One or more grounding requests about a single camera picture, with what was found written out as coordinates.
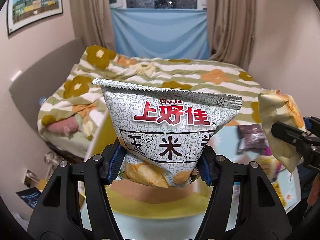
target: blue curtain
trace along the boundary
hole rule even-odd
[[[111,9],[116,50],[129,57],[208,59],[206,11]]]

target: metal bolt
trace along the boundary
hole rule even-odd
[[[67,166],[68,165],[68,162],[67,161],[62,161],[62,162],[60,162],[60,167],[65,167],[65,166]]]
[[[102,156],[100,154],[96,154],[94,157],[93,157],[93,160],[94,161],[99,161],[102,159]]]
[[[217,156],[217,161],[218,162],[224,162],[224,160],[225,160],[225,157],[223,157],[222,155],[218,155]]]
[[[251,162],[250,165],[253,168],[258,168],[259,167],[259,164],[257,162]]]

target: stuffed toy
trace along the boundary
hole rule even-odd
[[[64,134],[65,136],[69,136],[70,133],[75,131],[80,131],[79,124],[74,116],[49,124],[47,129],[52,133]]]

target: picture frame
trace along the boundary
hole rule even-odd
[[[8,0],[8,36],[31,23],[59,14],[63,14],[62,0]]]

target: headboard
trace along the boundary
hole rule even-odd
[[[70,41],[38,60],[11,83],[12,100],[36,133],[40,98],[48,98],[58,90],[84,50],[81,39]]]

